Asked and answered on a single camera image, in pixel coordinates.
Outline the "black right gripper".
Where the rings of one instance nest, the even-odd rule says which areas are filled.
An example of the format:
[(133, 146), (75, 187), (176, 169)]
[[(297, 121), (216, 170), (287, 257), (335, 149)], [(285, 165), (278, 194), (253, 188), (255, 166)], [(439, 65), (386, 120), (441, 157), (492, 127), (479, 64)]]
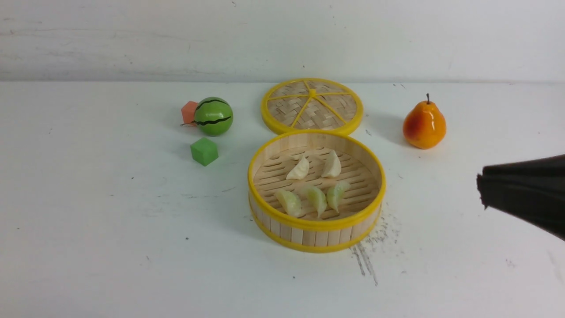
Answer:
[(485, 208), (565, 239), (565, 155), (485, 166), (476, 183)]

